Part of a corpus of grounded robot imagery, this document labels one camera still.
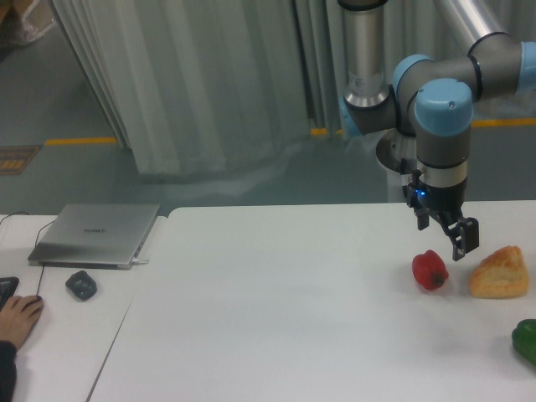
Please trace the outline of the dark sleeved forearm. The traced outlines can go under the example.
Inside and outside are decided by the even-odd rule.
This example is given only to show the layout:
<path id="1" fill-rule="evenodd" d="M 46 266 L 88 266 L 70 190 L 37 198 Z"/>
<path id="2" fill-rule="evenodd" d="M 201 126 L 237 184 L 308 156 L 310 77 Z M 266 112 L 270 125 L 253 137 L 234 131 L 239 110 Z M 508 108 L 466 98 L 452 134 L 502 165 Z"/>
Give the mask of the dark sleeved forearm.
<path id="1" fill-rule="evenodd" d="M 17 368 L 15 363 L 17 349 L 12 343 L 8 341 L 1 341 L 0 355 L 1 402 L 11 402 L 17 383 Z"/>

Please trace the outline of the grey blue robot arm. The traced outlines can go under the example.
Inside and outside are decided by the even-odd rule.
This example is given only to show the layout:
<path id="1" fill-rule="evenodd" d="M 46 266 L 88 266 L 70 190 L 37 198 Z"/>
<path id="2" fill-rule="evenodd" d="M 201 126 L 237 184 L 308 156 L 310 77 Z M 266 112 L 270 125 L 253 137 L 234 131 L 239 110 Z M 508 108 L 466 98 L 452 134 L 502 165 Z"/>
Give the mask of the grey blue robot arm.
<path id="1" fill-rule="evenodd" d="M 402 179 L 420 229 L 437 222 L 455 260 L 479 245 L 479 224 L 465 200 L 473 106 L 535 87 L 535 45 L 511 38 L 483 1 L 438 1 L 435 7 L 464 50 L 436 61 L 406 57 L 384 74 L 382 1 L 341 1 L 348 80 L 339 100 L 352 136 L 382 132 L 376 155 Z"/>

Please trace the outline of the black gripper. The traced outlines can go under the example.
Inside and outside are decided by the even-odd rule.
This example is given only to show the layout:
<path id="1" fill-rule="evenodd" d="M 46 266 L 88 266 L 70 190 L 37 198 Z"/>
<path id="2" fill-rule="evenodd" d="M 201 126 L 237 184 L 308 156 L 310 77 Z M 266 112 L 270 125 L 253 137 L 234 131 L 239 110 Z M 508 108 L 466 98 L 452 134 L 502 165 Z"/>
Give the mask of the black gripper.
<path id="1" fill-rule="evenodd" d="M 452 244 L 452 259 L 459 261 L 479 247 L 479 222 L 464 217 L 461 206 L 465 201 L 466 182 L 449 187 L 436 187 L 423 181 L 424 174 L 414 169 L 406 186 L 409 207 L 416 210 L 418 230 L 426 229 L 434 216 Z"/>

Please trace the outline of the person's hand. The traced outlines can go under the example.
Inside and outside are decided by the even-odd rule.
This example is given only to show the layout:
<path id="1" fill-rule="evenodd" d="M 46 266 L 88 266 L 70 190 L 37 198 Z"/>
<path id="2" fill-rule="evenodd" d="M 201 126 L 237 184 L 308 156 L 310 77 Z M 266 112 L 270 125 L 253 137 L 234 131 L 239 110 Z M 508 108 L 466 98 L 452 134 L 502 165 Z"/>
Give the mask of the person's hand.
<path id="1" fill-rule="evenodd" d="M 12 343 L 17 351 L 24 345 L 41 318 L 44 301 L 33 296 L 12 296 L 1 310 L 1 341 Z"/>

